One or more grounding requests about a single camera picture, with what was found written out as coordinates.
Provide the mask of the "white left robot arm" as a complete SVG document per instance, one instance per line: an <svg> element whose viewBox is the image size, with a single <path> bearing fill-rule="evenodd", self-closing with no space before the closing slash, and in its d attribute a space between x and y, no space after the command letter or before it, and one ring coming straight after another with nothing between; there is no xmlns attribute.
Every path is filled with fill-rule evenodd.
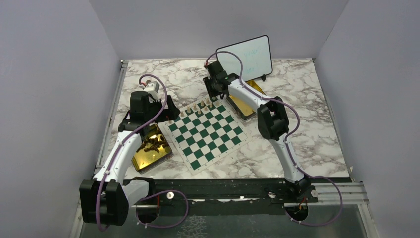
<svg viewBox="0 0 420 238"><path fill-rule="evenodd" d="M156 191L151 179L136 178L124 183L126 171L153 123L175 120L180 110L170 95L154 98L151 93L135 91L130 96L129 118L119 126L117 141L103 167L79 187L82 218L103 232L109 226L125 223L129 208L136 202L151 203Z"/></svg>

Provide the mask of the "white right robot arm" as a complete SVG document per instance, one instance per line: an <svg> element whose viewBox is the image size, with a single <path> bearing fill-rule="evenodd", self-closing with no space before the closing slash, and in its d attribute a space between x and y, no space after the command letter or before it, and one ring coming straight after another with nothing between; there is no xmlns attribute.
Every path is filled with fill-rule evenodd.
<svg viewBox="0 0 420 238"><path fill-rule="evenodd" d="M208 77L203 79L210 97L233 96L248 105L257 113L258 131L267 139L279 158L286 179L286 196L293 202L303 198L311 186L307 175L293 156L291 143L287 142L289 118L280 97L269 98L250 87L238 75L227 74L218 61L206 62L204 68Z"/></svg>

